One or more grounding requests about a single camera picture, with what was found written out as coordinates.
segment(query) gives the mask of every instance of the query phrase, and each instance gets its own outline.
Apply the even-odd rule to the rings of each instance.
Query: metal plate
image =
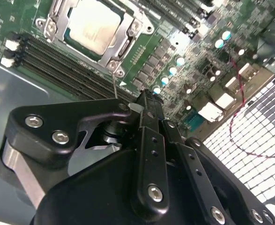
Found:
[[[0,146],[9,112],[23,105],[44,105],[63,103],[69,98],[36,81],[0,66]],[[16,191],[11,185],[0,179],[0,221],[28,225],[35,210],[22,202],[26,195]]]

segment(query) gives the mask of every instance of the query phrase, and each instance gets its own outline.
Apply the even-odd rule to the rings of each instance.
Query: ram slot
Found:
[[[34,56],[25,54],[22,59],[22,65],[24,63],[27,63],[35,68],[38,68],[40,71],[48,74],[50,77],[54,78],[56,81],[60,81],[61,83],[76,87],[76,90],[80,91],[81,93],[83,93],[85,96],[87,96],[90,99],[105,98],[104,96],[95,92],[95,90],[84,86],[80,81],[74,79],[73,77],[65,75],[62,70],[56,70],[48,63],[46,63],[44,61],[40,61],[40,60],[36,59]]]
[[[108,96],[108,98],[114,97],[112,82],[101,78],[90,70],[87,70],[85,67],[79,65],[76,61],[65,56],[63,53],[58,52],[48,44],[30,36],[25,49],[26,53],[33,51],[35,54],[38,54],[38,52],[40,52],[40,54],[38,54],[39,57],[47,58],[50,59],[51,62],[55,61],[56,63],[59,63],[59,66],[67,69],[68,72],[72,71],[72,76],[76,77],[77,79],[84,78],[88,80],[89,83],[92,83],[94,88],[99,89],[99,92],[104,93],[105,96]],[[134,96],[120,88],[118,88],[118,96],[120,99],[126,102],[134,101]]]

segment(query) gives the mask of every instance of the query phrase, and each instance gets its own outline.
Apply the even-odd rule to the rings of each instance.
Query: small hole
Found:
[[[202,173],[199,170],[195,170],[195,171],[196,171],[197,175],[199,175],[199,176],[202,175]]]
[[[158,156],[158,152],[156,152],[156,151],[154,151],[154,150],[153,150],[153,151],[151,151],[151,153],[152,153],[152,155],[153,155],[153,156],[155,156],[155,157],[157,157],[157,156]]]
[[[192,154],[189,154],[188,156],[189,156],[192,160],[194,160],[194,157],[193,157]]]

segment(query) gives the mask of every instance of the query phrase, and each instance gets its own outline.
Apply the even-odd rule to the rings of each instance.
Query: green circuit board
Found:
[[[0,59],[6,49],[4,43],[9,32],[29,33],[37,39],[46,43],[46,38],[35,25],[36,18],[46,18],[52,4],[52,0],[0,0]],[[248,50],[257,47],[257,37],[261,31],[275,17],[275,0],[224,0],[223,3],[213,11],[213,20],[205,21],[203,24],[207,30],[199,32],[197,41],[192,41],[188,37],[182,38],[179,30],[167,21],[149,17],[155,27],[152,35],[141,34],[136,43],[122,63],[125,76],[117,78],[118,86],[133,96],[138,96],[140,88],[134,85],[134,79],[144,64],[149,60],[153,51],[166,39],[171,44],[165,53],[169,59],[164,62],[160,70],[150,80],[143,83],[144,88],[161,88],[161,97],[164,100],[165,115],[186,128],[196,129],[203,122],[203,118],[197,115],[195,110],[187,111],[183,106],[184,100],[193,102],[193,99],[206,93],[213,83],[202,74],[201,67],[205,59],[209,59],[217,65],[223,72],[216,78],[215,83],[222,84],[224,80],[229,80],[234,76],[231,65],[222,59],[219,49],[215,48],[215,41],[220,38],[225,30],[231,32],[231,45],[238,45]],[[65,49],[61,49],[55,44],[50,44],[54,49],[58,49],[63,54],[73,60],[84,64],[75,55]],[[180,56],[185,59],[184,65],[177,67],[177,73],[170,77],[167,85],[163,85],[161,78],[169,76],[169,68],[176,67],[176,58]],[[236,60],[251,61],[251,59],[240,58],[234,55]],[[22,68],[17,68],[21,72],[39,81],[50,85],[52,88],[60,90],[48,81],[39,78],[34,73]],[[111,75],[97,73],[99,76],[111,81]],[[193,86],[190,95],[182,95],[182,87],[188,82]]]

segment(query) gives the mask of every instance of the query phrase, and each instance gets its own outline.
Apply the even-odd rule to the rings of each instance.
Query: cable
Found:
[[[239,73],[239,69],[237,67],[237,64],[236,64],[236,62],[234,61],[234,59],[232,57],[230,57],[230,61],[233,64],[233,67],[237,70],[237,78],[238,78],[238,81],[239,81],[239,87],[240,87],[240,92],[241,92],[241,97],[242,97],[242,104],[239,107],[239,109],[234,113],[234,115],[232,116],[232,119],[230,121],[230,126],[229,126],[230,141],[233,144],[235,144],[238,149],[240,149],[243,152],[245,152],[248,156],[264,157],[264,158],[275,158],[275,155],[273,155],[273,156],[266,156],[266,155],[255,154],[255,153],[252,153],[252,152],[247,152],[246,150],[244,150],[243,148],[241,148],[239,145],[237,145],[236,142],[232,138],[233,121],[237,117],[237,115],[240,112],[240,110],[245,106],[245,93],[244,93],[244,86],[243,86],[242,80],[241,80],[241,74]]]

